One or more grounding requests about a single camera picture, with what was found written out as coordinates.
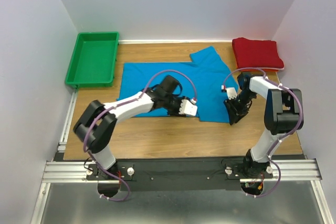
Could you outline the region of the blue t shirt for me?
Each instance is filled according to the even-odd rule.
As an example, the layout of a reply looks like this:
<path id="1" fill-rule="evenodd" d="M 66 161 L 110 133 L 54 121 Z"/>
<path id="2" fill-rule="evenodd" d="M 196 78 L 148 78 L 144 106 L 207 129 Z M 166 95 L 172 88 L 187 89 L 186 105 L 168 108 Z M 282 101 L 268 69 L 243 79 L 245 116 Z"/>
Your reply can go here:
<path id="1" fill-rule="evenodd" d="M 119 99 L 130 97 L 143 88 L 156 89 L 171 76 L 163 88 L 175 97 L 197 99 L 196 116 L 202 122 L 229 123 L 221 86 L 237 89 L 229 67 L 210 46 L 190 55 L 190 62 L 125 63 Z"/>

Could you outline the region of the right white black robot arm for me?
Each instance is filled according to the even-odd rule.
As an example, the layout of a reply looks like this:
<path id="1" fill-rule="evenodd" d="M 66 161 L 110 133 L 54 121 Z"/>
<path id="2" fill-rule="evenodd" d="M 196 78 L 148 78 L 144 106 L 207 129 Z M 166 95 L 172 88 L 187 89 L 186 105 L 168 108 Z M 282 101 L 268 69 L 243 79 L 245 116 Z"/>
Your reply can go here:
<path id="1" fill-rule="evenodd" d="M 282 141 L 303 127 L 302 93 L 289 89 L 268 79 L 266 75 L 254 76 L 242 72 L 237 81 L 240 93 L 235 88 L 222 85 L 227 94 L 224 105 L 229 124 L 238 123 L 249 112 L 253 99 L 260 95 L 266 100 L 264 112 L 265 130 L 257 144 L 249 149 L 237 171 L 247 178 L 267 173 L 271 157 Z"/>

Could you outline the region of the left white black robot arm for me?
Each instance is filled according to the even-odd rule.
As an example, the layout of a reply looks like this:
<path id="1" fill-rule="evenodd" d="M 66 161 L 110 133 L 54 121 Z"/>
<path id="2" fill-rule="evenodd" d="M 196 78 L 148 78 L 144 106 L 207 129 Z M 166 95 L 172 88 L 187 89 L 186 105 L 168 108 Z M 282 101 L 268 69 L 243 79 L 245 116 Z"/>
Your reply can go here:
<path id="1" fill-rule="evenodd" d="M 171 75 L 150 88 L 145 88 L 126 99 L 102 104 L 92 101 L 73 127 L 83 142 L 83 149 L 98 162 L 98 173 L 104 179 L 112 179 L 118 170 L 117 160 L 109 148 L 109 142 L 117 124 L 141 113 L 164 108 L 168 115 L 194 115 L 193 103 L 187 97 L 179 97 L 174 90 L 182 85 Z"/>

